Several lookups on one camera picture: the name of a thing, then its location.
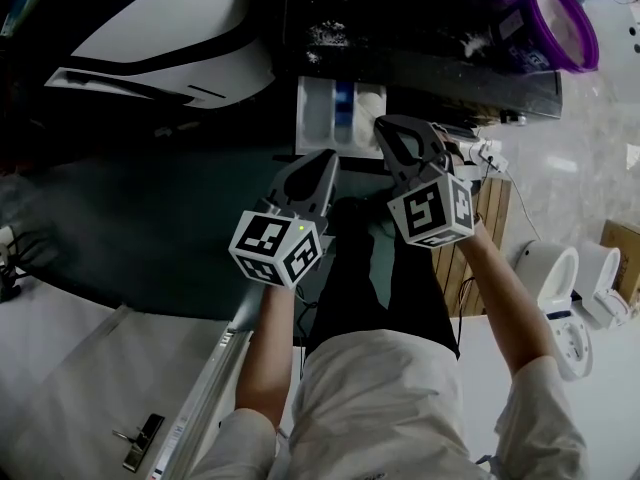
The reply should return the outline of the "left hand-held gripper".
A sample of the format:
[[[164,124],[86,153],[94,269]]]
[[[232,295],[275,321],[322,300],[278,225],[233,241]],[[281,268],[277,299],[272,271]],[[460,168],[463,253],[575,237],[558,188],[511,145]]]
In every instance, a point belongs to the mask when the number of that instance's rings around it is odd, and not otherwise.
[[[338,172],[336,151],[308,153],[276,175],[272,202],[243,212],[228,251],[245,277],[294,289],[319,267],[332,242],[325,232]]]

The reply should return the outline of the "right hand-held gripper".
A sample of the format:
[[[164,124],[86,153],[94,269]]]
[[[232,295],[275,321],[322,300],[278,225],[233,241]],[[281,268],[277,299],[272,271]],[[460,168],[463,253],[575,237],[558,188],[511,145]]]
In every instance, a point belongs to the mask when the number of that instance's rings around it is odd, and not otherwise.
[[[471,183],[455,175],[450,160],[432,161],[445,150],[432,125],[406,115],[384,115],[375,120],[374,134],[395,182],[387,206],[404,241],[440,248],[472,236]],[[418,157],[403,136],[415,142]]]

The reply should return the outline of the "white plastic spoon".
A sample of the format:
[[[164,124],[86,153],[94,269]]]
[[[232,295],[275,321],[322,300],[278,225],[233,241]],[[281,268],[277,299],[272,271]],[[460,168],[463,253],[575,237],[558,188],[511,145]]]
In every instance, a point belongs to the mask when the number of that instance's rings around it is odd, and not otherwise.
[[[384,97],[375,92],[361,92],[356,99],[356,115],[367,121],[375,121],[386,113]]]

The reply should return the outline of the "white detergent drawer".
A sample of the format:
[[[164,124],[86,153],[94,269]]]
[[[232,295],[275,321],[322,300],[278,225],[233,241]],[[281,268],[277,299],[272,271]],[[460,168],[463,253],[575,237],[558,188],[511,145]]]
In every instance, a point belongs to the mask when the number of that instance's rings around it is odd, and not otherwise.
[[[301,77],[298,79],[296,145],[298,155],[333,149],[342,157],[373,159],[383,157],[377,150],[358,148],[353,140],[357,118],[356,99],[361,92],[375,92],[387,103],[386,88],[358,82]]]

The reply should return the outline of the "person's right forearm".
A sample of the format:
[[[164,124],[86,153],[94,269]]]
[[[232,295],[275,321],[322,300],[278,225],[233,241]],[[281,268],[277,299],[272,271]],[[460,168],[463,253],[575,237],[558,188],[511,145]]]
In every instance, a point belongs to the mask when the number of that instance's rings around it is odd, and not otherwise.
[[[546,319],[512,267],[477,222],[474,235],[458,243],[478,286],[494,338],[511,374],[553,354]]]

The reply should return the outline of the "person's left forearm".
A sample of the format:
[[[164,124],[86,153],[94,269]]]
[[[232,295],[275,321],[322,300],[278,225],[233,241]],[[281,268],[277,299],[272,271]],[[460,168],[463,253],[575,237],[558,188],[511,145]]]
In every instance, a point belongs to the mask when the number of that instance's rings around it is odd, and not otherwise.
[[[235,408],[250,409],[278,429],[289,394],[295,295],[268,285],[235,390]]]

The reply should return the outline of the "white power adapter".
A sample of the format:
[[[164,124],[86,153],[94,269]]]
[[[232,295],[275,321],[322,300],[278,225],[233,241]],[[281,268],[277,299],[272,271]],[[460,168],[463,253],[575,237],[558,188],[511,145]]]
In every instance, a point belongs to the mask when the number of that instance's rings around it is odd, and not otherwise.
[[[496,148],[492,141],[484,141],[477,152],[477,157],[486,165],[490,174],[505,174],[509,162],[501,154],[500,148]]]

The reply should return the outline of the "wooden slat panel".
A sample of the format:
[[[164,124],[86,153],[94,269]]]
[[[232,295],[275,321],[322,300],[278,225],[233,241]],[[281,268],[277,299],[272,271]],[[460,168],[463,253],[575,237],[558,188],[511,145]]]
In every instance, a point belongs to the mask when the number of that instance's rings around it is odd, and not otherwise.
[[[477,196],[473,197],[477,211],[494,244],[500,247],[504,236],[512,184],[501,179],[487,181]],[[484,302],[475,281],[463,286],[473,276],[463,254],[455,245],[447,245],[432,253],[436,278],[443,291],[449,316],[455,318],[462,311],[463,317],[480,316]]]

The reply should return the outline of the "purple plastic bucket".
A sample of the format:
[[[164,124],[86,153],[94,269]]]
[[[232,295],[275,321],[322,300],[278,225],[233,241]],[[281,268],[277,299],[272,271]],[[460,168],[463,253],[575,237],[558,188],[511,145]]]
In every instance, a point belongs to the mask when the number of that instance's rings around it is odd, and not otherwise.
[[[536,0],[518,0],[492,26],[492,36],[515,69],[523,73],[598,69],[600,51],[593,25],[578,0],[560,0],[579,29],[584,62],[574,64],[560,49],[542,19]]]

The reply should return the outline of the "white toilet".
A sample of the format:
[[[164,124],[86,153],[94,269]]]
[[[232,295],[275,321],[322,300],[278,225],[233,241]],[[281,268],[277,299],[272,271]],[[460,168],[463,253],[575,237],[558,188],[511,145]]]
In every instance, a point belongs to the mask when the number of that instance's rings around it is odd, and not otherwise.
[[[582,242],[575,291],[584,309],[605,329],[625,324],[631,318],[628,303],[614,288],[621,253],[591,241]]]
[[[539,240],[526,245],[515,266],[516,275],[545,315],[560,374],[566,381],[588,376],[593,366],[587,325],[572,305],[578,267],[574,247]]]

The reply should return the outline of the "white black appliance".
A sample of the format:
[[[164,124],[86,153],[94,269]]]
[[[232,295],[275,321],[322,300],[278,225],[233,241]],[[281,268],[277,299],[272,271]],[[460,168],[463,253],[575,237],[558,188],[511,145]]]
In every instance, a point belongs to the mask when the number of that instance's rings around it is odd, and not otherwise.
[[[258,10],[259,0],[134,0],[45,85],[204,110],[239,103],[275,79]]]

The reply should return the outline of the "person's white shirt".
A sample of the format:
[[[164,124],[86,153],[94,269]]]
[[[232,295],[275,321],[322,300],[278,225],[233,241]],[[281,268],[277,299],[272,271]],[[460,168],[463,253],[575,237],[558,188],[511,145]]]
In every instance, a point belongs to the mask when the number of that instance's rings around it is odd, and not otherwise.
[[[588,480],[587,450],[556,361],[512,379],[489,468],[465,445],[461,381],[444,346],[389,330],[333,337],[307,359],[285,449],[238,409],[192,480]]]

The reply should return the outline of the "brown cardboard box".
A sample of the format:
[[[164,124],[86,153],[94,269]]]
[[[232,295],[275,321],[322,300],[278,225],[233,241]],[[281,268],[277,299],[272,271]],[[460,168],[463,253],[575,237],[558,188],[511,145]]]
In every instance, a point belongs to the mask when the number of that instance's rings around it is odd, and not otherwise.
[[[607,219],[600,244],[619,250],[613,287],[634,312],[640,312],[640,226]]]

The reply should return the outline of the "black metal stand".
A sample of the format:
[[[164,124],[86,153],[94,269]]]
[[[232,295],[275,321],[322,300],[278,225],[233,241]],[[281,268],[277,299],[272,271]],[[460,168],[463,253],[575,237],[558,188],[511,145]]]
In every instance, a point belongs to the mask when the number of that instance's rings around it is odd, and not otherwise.
[[[15,235],[10,226],[0,228],[0,303],[8,302],[21,293],[18,280],[25,274],[18,273],[20,262],[31,248],[19,244],[23,235]]]

